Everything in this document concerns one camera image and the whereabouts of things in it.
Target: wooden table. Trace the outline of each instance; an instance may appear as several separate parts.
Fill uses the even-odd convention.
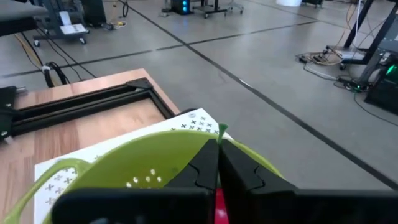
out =
[[[144,69],[31,92],[18,97],[16,108],[59,100],[143,77],[152,83],[159,96],[177,114],[178,108]],[[0,144],[0,222],[34,182],[35,164],[163,120],[155,104],[147,99],[17,136],[11,145]],[[22,213],[20,223],[32,222],[31,200]]]

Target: black cable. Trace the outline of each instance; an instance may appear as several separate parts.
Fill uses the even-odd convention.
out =
[[[42,37],[45,37],[45,40],[47,41],[47,43],[49,43],[49,45],[50,45],[51,48],[55,51],[55,53],[57,53],[59,56],[61,56],[61,57],[66,61],[66,63],[68,64],[68,66],[69,66],[73,71],[76,72],[76,74],[78,75],[78,78],[79,78],[81,81],[83,81],[84,79],[82,79],[82,78],[80,77],[79,73],[69,64],[68,60],[67,60],[63,55],[61,55],[57,50],[55,50],[55,48],[52,46],[52,44],[50,43],[49,40],[51,40],[51,42],[53,42],[53,44],[56,45],[65,55],[67,55],[68,57],[70,57],[70,59],[71,59],[72,61],[74,61],[74,63],[75,63],[76,65],[80,66],[82,69],[84,69],[84,71],[86,71],[86,72],[87,72],[89,75],[91,75],[92,77],[97,78],[96,75],[92,74],[92,73],[91,73],[89,70],[87,70],[84,66],[82,66],[82,65],[81,65],[80,63],[78,63],[75,59],[73,59],[70,55],[68,55],[57,43],[55,43],[54,40],[50,39],[50,37],[49,37],[44,31],[42,31],[41,29],[36,29],[36,32],[38,32]]]
[[[358,103],[358,101],[356,100],[356,95],[357,95],[357,93],[354,94],[354,101],[355,101],[355,103],[356,103],[362,110],[364,110],[364,111],[367,112],[368,114],[374,116],[375,118],[379,118],[379,119],[382,120],[382,121],[385,121],[385,122],[387,122],[387,123],[389,123],[389,124],[391,124],[391,125],[394,125],[394,126],[398,127],[398,124],[395,124],[395,123],[393,123],[393,122],[391,122],[391,121],[388,121],[388,120],[386,120],[386,119],[384,119],[384,118],[382,118],[382,117],[380,117],[380,116],[378,116],[378,115],[376,115],[376,114],[374,114],[374,113],[368,111],[367,109],[365,109],[365,108],[364,108],[362,105],[360,105],[360,104]]]
[[[333,85],[334,85],[335,87],[337,87],[337,88],[346,89],[346,88],[344,87],[344,85],[339,86],[339,85],[337,85],[337,83],[341,83],[341,82],[335,81],[335,82],[333,83]]]
[[[57,53],[59,56],[61,56],[61,58],[64,59],[64,61],[68,64],[68,66],[75,71],[77,77],[79,78],[80,81],[84,81],[84,79],[81,78],[80,74],[69,64],[68,60],[62,55],[60,54],[57,50],[55,50],[55,48],[53,47],[53,45],[51,45],[51,43],[49,42],[49,40],[46,39],[46,41],[49,43],[50,47],[55,51],[55,53]]]
[[[36,54],[36,51],[35,51],[35,49],[30,45],[30,42],[29,42],[29,41],[26,41],[26,42],[29,44],[29,46],[31,47],[31,49],[32,49],[32,50],[35,52],[35,54]],[[26,49],[25,49],[25,47],[23,46],[22,43],[21,43],[21,46],[22,46],[22,49],[24,50],[24,52],[25,52],[25,54],[26,54],[26,57],[29,59],[29,61],[31,62],[31,64],[32,64],[33,66],[35,66],[38,70],[40,70],[40,71],[43,73],[43,75],[44,75],[44,80],[45,80],[45,83],[47,84],[47,87],[53,88],[53,87],[54,87],[54,83],[53,83],[52,80],[51,80],[50,73],[49,73],[49,72],[48,72],[48,73],[43,72],[43,70],[42,70],[41,68],[39,68],[35,63],[33,63],[32,59],[30,58],[29,54],[27,53],[27,51],[26,51]],[[42,61],[40,60],[40,58],[39,58],[39,56],[38,56],[37,54],[36,54],[36,57],[38,58],[39,63],[42,63]]]
[[[22,36],[24,37],[25,41],[29,44],[29,47],[33,50],[33,53],[35,53],[37,60],[39,60],[40,66],[43,66],[43,62],[40,59],[39,55],[37,54],[35,48],[32,46],[32,44],[30,43],[30,41],[27,39],[27,37],[25,36],[25,34],[23,32],[21,32]]]
[[[24,52],[25,52],[25,54],[26,54],[26,57],[29,59],[29,61],[31,62],[31,64],[33,65],[33,66],[35,66],[38,70],[40,70],[40,68],[32,61],[32,59],[30,59],[30,56],[29,56],[29,54],[27,53],[27,51],[25,50],[25,47],[21,44],[21,46],[22,46],[22,49],[24,50]]]
[[[369,30],[371,31],[370,34],[372,35],[372,37],[374,39],[373,29],[371,27],[371,21],[369,21],[369,16],[366,16],[366,21],[368,22],[368,27],[369,27]]]
[[[128,0],[125,0],[124,2],[122,2],[122,4],[123,4],[122,16],[123,16],[123,18],[126,18],[127,15],[129,14],[129,8],[130,8],[129,2],[128,2]]]
[[[55,62],[49,62],[45,64],[54,70],[61,80],[62,85],[70,84],[68,77],[62,72],[61,68]]]
[[[362,45],[362,43],[363,43],[370,35],[373,35],[373,31],[376,30],[379,26],[381,26],[385,21],[386,21],[386,19],[384,19],[384,20],[383,20],[382,22],[380,22],[376,27],[374,27],[373,29],[371,29],[370,32],[364,37],[364,39],[362,39],[362,41],[359,43],[358,46],[355,46],[355,45],[353,44],[353,46],[355,47],[355,51],[354,51],[354,54],[353,54],[353,56],[352,56],[351,59],[354,59],[354,56],[355,56],[355,54],[359,51],[359,47]],[[370,68],[370,69],[371,69],[371,70],[372,70],[372,69],[377,69],[378,66],[379,66],[379,65],[377,64],[377,65],[373,66],[373,67]],[[347,68],[347,72],[348,72],[348,75],[351,77],[351,80],[347,80],[347,81],[358,82],[358,81],[355,79],[355,77],[352,76],[351,70],[349,69],[349,67]]]

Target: electrical cable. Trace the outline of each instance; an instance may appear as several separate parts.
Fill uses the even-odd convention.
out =
[[[313,74],[313,75],[316,75],[316,76],[318,76],[319,78],[321,78],[321,79],[323,79],[323,80],[336,81],[336,78],[335,78],[335,77],[330,76],[330,75],[327,75],[327,74],[324,74],[324,73],[322,73],[322,72],[315,71],[314,69],[310,68],[310,67],[308,66],[308,63],[306,63],[306,64],[303,66],[303,70],[305,70],[306,72],[309,72],[309,73],[311,73],[311,74]]]
[[[122,16],[123,18],[126,18],[127,15],[129,14],[129,2],[127,0],[125,0],[124,2],[122,2],[123,7],[122,7]]]
[[[341,83],[341,82],[335,81],[335,82],[333,83],[333,85],[334,85],[335,87],[337,87],[337,88],[346,89],[346,88],[344,87],[344,85],[338,86],[337,83]]]
[[[391,122],[391,121],[389,121],[389,120],[387,120],[387,119],[384,119],[384,118],[382,118],[382,117],[380,117],[380,116],[378,116],[378,115],[376,115],[376,114],[374,114],[374,113],[368,111],[367,109],[365,109],[365,108],[364,108],[361,104],[359,104],[359,102],[356,100],[356,95],[357,95],[357,93],[354,93],[354,101],[355,101],[355,103],[356,103],[362,110],[364,110],[365,112],[367,112],[367,113],[370,114],[371,116],[374,116],[375,118],[379,118],[379,119],[382,120],[382,121],[385,121],[385,122],[387,122],[387,123],[389,123],[389,124],[391,124],[391,125],[394,125],[394,126],[398,127],[398,124],[395,124],[395,123],[393,123],[393,122]]]
[[[373,31],[372,31],[372,27],[371,27],[371,21],[369,21],[369,16],[366,16],[366,22],[368,23],[369,30],[371,31],[370,34],[371,34],[371,36],[374,39],[374,34],[373,34]]]
[[[373,34],[373,31],[375,31],[379,26],[381,26],[384,22],[386,21],[386,19],[384,19],[383,21],[381,21],[376,27],[374,27],[373,29],[370,30],[370,32],[364,37],[364,39],[362,39],[362,41],[359,43],[358,46],[354,46],[355,47],[355,51],[353,54],[353,57],[355,56],[355,54],[359,51],[359,47],[363,44],[363,42],[371,35]]]
[[[36,29],[36,32],[38,32],[42,37],[45,37],[45,40],[47,41],[47,43],[49,43],[49,46],[55,51],[55,53],[57,53],[59,56],[61,56],[61,58],[63,58],[64,59],[64,61],[67,63],[67,65],[73,70],[73,71],[75,71],[75,73],[76,73],[76,75],[77,75],[77,77],[79,78],[79,80],[80,81],[84,81],[84,79],[82,79],[81,78],[81,76],[80,76],[80,74],[72,67],[72,65],[70,65],[69,64],[69,62],[68,62],[68,60],[61,54],[61,53],[59,53],[55,48],[54,48],[54,46],[50,43],[50,41],[49,41],[49,36],[44,32],[44,31],[42,31],[41,29]],[[58,44],[57,43],[55,43],[52,39],[50,39],[53,43],[54,43],[54,45],[56,45],[59,49],[61,49],[59,46],[58,46]],[[94,74],[92,74],[90,71],[88,71],[85,67],[83,67],[80,63],[78,63],[75,59],[73,59],[73,58],[71,58],[78,66],[80,66],[82,69],[84,69],[84,71],[86,71],[89,75],[91,75],[92,77],[94,77],[94,78],[97,78],[97,76],[96,75],[94,75]]]
[[[353,13],[351,13],[351,15],[348,16],[351,7],[352,7],[352,4],[349,5],[349,8],[347,9],[347,13],[346,13],[346,22],[348,24],[348,27],[350,27],[350,28],[351,28],[351,26],[349,25],[349,21],[351,20],[352,16],[354,15],[354,12],[353,12]],[[328,51],[327,56],[325,56],[326,53],[324,53],[324,52],[309,52],[309,53],[296,55],[296,57],[304,57],[308,62],[313,62],[314,64],[317,64],[317,65],[338,65],[338,64],[340,64],[343,61],[343,59],[340,57],[340,55],[338,55],[336,53],[335,50],[336,50],[338,44],[343,39],[345,32],[346,32],[346,30],[343,31],[343,33],[341,34],[336,45],[334,45],[334,47],[331,48],[330,51]],[[338,57],[338,59],[335,60],[334,62],[331,62],[331,60],[329,59],[331,55],[336,55]]]
[[[352,6],[353,6],[353,4],[350,3],[350,4],[349,4],[349,7],[348,7],[348,10],[347,10],[347,13],[346,13],[346,23],[347,23],[348,29],[350,29],[350,30],[351,30],[351,25],[349,24],[349,22],[351,21],[351,18],[353,17],[353,14],[354,14],[354,12],[355,12],[355,10],[356,10],[356,5],[355,5],[355,8],[354,8],[353,13],[351,13],[351,15],[350,15],[349,18],[348,18],[349,10],[351,9]]]
[[[18,36],[17,34],[14,34],[14,36],[15,36],[15,38],[19,41],[19,43],[22,45],[22,49],[24,50],[24,52],[25,52],[27,58],[29,59],[29,61],[31,62],[31,64],[32,64],[34,67],[36,67],[37,69],[41,70],[41,69],[32,61],[32,59],[31,59],[30,56],[29,56],[29,55],[32,55],[33,58],[36,60],[36,62],[37,62],[39,65],[41,65],[42,61],[41,61],[41,59],[39,58],[39,56],[37,55],[37,53],[36,53],[36,54],[32,53],[32,51],[35,52],[35,50],[32,48],[32,46],[31,46],[31,45],[30,45],[30,47],[26,46],[26,44],[24,43],[24,41],[22,41],[22,40],[19,38],[19,36]],[[56,80],[54,80],[54,79],[52,78],[52,76],[51,76],[49,73],[48,73],[48,74],[45,74],[43,71],[42,71],[42,73],[43,73],[43,75],[44,75],[44,80],[45,80],[45,82],[46,82],[46,84],[47,84],[47,86],[48,86],[49,88],[52,88],[52,87],[54,87],[55,85],[59,86],[59,83],[58,83]]]
[[[70,84],[68,77],[62,72],[61,68],[55,62],[49,62],[46,63],[45,65],[53,69],[58,74],[62,82],[62,85]]]
[[[29,44],[30,49],[33,50],[33,53],[35,54],[37,60],[39,60],[40,66],[43,66],[43,62],[41,61],[39,55],[37,54],[36,50],[33,48],[32,44],[30,43],[30,41],[27,39],[27,37],[25,36],[25,34],[23,32],[21,32],[22,36],[24,37],[24,39],[26,40],[27,44]]]

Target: concrete floor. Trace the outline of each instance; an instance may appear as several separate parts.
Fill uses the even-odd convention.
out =
[[[294,61],[295,54],[336,44],[343,31],[346,37],[349,6],[325,2],[323,9],[315,9],[282,7],[274,0],[236,2],[244,5],[243,15],[236,11],[204,19],[199,12],[159,17],[161,0],[133,1],[129,4],[135,11],[130,10],[126,27],[114,32],[92,29],[86,45],[56,43],[99,77],[145,68],[181,110],[203,107],[229,124],[230,135],[272,161],[298,187],[396,189],[397,127],[367,114],[352,93],[303,71]],[[109,15],[111,4],[105,6]],[[358,41],[391,8],[392,3],[376,0],[370,26],[363,25]],[[13,36],[1,37],[0,48],[0,86],[46,88]],[[44,62],[66,65],[46,42],[37,51]],[[313,68],[346,75],[336,67]],[[83,78],[92,78],[81,67],[75,69]],[[350,69],[359,75],[363,67]],[[70,68],[63,71],[78,81]],[[362,95],[356,97],[369,111],[398,123],[397,116],[364,104]]]

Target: metal stand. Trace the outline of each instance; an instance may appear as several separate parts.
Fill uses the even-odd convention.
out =
[[[366,18],[366,14],[369,11],[369,8],[371,7],[371,4],[373,3],[374,0],[367,0],[364,4],[364,7],[359,14],[358,21],[356,21],[354,27],[352,28],[351,32],[349,33],[349,36],[344,44],[344,46],[332,46],[328,45],[326,46],[327,50],[334,50],[338,52],[341,57],[343,58],[343,61],[341,62],[340,65],[340,70],[345,69],[346,64],[355,64],[355,65],[366,65],[369,63],[371,60],[371,57],[376,53],[376,49],[379,46],[381,40],[385,38],[388,30],[390,29],[392,23],[394,22],[396,18],[396,11],[398,9],[398,4],[395,4],[394,7],[392,8],[390,14],[388,15],[386,21],[384,22],[383,26],[380,28],[380,31],[377,33],[375,36],[372,44],[368,49],[364,48],[356,48],[356,47],[351,47],[351,44],[354,41],[354,38],[356,36],[356,25],[358,23],[358,29],[361,27],[363,21]]]
[[[170,5],[168,4],[167,0],[164,0],[164,5],[163,8],[161,9],[159,16],[161,17],[167,17],[169,16],[169,12],[170,12]]]
[[[0,113],[0,140],[31,131],[47,128],[73,119],[116,108],[136,101],[151,99],[162,115],[172,118],[174,113],[164,103],[148,79],[140,78],[126,84],[93,91],[78,96],[30,106],[21,110],[13,109],[15,87],[5,88],[9,94],[10,108]]]
[[[315,9],[316,9],[316,8],[318,8],[318,6],[320,8],[322,8],[323,0],[303,0],[302,3],[304,3],[305,5],[313,4],[315,6]]]
[[[36,0],[35,4],[39,6],[44,6],[49,14],[48,17],[40,17],[44,25],[45,35],[35,35],[33,36],[35,47],[40,47],[40,40],[55,40],[55,39],[79,39],[82,44],[86,44],[87,41],[84,38],[85,34],[89,33],[88,30],[84,32],[79,32],[76,34],[64,34],[60,28],[63,24],[59,21],[59,12],[68,11],[69,15],[72,17],[79,18],[80,22],[86,27],[83,18],[83,9],[80,2],[75,2],[71,0],[75,6],[75,12],[70,12],[70,10],[65,9],[64,3],[61,0]]]
[[[228,10],[230,12],[233,11],[234,7],[239,9],[239,12],[242,14],[243,13],[243,6],[241,4],[238,4],[236,2],[234,2],[234,0],[232,0],[230,3],[227,4]]]
[[[209,17],[209,14],[220,13],[223,12],[224,16],[226,16],[227,9],[220,9],[218,6],[218,0],[214,0],[214,6],[205,4],[205,0],[200,1],[200,6],[193,6],[192,9],[196,9],[205,13],[205,19]]]

